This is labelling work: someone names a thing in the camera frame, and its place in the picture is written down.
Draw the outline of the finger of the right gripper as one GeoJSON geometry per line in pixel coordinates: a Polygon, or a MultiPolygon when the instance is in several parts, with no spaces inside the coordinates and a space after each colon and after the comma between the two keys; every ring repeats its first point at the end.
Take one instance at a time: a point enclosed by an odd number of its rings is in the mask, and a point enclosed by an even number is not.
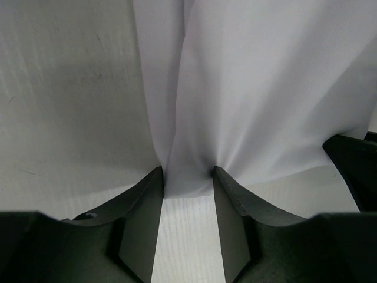
{"type": "Polygon", "coordinates": [[[323,149],[343,177],[361,212],[376,212],[376,133],[364,139],[336,135],[323,149]]]}

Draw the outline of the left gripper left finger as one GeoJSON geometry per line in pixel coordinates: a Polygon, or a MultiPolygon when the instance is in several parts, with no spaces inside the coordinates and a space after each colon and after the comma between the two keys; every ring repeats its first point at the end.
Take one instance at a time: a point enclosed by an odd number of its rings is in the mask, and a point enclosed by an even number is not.
{"type": "Polygon", "coordinates": [[[1,213],[1,281],[150,282],[163,196],[157,167],[74,219],[1,213]]]}

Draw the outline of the white t shirt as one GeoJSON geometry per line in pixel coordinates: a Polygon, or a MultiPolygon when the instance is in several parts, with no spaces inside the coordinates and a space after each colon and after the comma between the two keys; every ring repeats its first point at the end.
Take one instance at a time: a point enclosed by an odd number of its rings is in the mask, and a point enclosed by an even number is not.
{"type": "Polygon", "coordinates": [[[329,162],[376,105],[375,1],[134,1],[145,99],[169,198],[329,162]]]}

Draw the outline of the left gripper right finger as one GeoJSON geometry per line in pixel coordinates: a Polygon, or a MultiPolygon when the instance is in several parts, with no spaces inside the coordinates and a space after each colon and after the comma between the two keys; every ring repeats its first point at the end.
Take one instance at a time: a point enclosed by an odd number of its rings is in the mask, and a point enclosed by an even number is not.
{"type": "Polygon", "coordinates": [[[376,214],[302,218],[213,169],[227,282],[375,282],[376,214]]]}

